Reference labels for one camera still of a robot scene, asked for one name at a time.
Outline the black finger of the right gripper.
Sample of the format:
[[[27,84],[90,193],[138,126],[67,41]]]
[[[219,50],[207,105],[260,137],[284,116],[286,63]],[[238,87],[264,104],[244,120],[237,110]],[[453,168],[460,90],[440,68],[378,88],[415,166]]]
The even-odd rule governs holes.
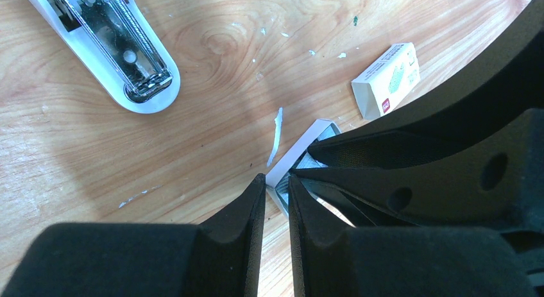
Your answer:
[[[330,167],[412,167],[464,151],[532,108],[543,108],[543,0],[430,92],[308,151]]]
[[[401,169],[296,169],[419,226],[484,226],[515,244],[543,243],[543,110],[532,108],[474,146]]]

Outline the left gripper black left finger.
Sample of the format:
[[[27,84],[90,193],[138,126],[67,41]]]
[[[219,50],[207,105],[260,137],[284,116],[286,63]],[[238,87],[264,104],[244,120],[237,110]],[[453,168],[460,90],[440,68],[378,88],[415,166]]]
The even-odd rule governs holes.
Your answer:
[[[265,176],[198,225],[58,223],[31,244],[4,296],[256,296]]]

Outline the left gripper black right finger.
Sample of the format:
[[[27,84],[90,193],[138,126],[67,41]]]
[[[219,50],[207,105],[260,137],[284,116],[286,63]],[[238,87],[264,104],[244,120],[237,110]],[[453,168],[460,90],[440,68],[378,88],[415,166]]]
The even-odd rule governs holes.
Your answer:
[[[483,228],[352,227],[289,180],[296,296],[526,296],[512,247]]]

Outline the small white staple box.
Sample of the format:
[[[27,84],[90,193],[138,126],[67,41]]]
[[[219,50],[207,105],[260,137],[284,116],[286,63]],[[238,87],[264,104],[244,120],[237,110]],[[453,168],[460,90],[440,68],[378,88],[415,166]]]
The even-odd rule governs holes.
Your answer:
[[[351,85],[362,117],[373,121],[393,111],[420,80],[415,46],[405,42],[391,45]]]

